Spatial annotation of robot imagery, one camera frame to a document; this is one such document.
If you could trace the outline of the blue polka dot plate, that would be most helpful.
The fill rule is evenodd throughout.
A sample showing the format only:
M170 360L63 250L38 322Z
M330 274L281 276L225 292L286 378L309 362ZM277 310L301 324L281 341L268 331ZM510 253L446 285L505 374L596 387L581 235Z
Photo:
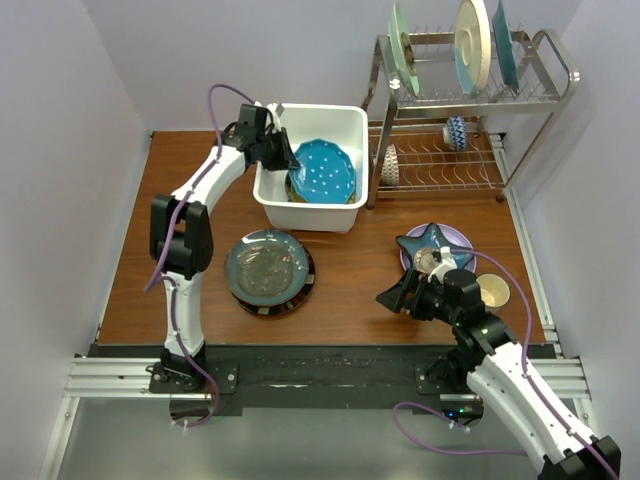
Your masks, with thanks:
M301 143L294 155L300 168L288 173L306 203L351 204L355 201L355 168L349 155L336 143L310 140Z

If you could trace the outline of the blue star-shaped dish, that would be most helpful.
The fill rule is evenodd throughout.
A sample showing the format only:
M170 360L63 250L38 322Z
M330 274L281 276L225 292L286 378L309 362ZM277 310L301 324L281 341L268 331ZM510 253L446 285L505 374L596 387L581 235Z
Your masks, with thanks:
M405 271L410 269L430 275L445 267L475 271L473 245L459 230L440 223L414 227L395 238Z

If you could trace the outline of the grey blue ceramic plate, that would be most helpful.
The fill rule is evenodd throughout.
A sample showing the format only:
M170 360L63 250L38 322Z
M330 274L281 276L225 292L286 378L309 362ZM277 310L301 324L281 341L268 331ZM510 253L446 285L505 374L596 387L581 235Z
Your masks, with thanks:
M237 258L241 252L255 244L275 244L284 247L291 254L294 264L293 281L283 293L276 296L259 297L249 295L240 289L236 278ZM308 261L303 245L289 233L273 229L258 230L242 237L229 251L225 273L232 294L257 306L273 306L286 302L301 289L308 274Z

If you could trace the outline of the woven bamboo plate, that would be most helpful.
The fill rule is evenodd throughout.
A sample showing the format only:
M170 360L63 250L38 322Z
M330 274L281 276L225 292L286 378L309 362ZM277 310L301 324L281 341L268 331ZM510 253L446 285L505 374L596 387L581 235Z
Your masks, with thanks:
M293 182L293 177L290 173L288 173L285 176L285 192L290 202L295 202L295 203L307 202L307 200L303 196L301 196L299 192L296 190L296 186L294 185L294 182Z

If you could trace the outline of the clear glass plate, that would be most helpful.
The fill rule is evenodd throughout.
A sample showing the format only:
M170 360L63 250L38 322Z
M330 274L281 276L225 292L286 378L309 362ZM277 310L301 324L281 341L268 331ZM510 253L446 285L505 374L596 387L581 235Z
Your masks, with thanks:
M255 244L237 258L237 282L240 289L249 295L279 295L289 288L293 276L291 254L275 244Z

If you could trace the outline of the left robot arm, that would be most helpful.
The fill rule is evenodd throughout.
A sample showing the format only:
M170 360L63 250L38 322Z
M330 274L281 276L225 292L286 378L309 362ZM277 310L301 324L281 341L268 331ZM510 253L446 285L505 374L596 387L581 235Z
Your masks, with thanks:
M252 165L270 171L299 167L281 123L283 112L277 103L243 104L238 119L216 132L214 146L191 177L152 200L150 255L156 267L145 289L162 283L167 302L167 335L154 378L185 392L214 384L200 313L202 280L214 253L211 213Z

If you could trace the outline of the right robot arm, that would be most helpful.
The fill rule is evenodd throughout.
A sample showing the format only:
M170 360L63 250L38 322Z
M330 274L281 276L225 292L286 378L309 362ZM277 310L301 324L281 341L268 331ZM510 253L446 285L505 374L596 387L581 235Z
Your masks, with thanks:
M482 300L475 275L454 269L442 279L415 270L377 295L394 313L441 320L457 346L445 369L448 386L470 390L493 411L520 444L540 479L616 479L621 451L573 414L534 368L524 345Z

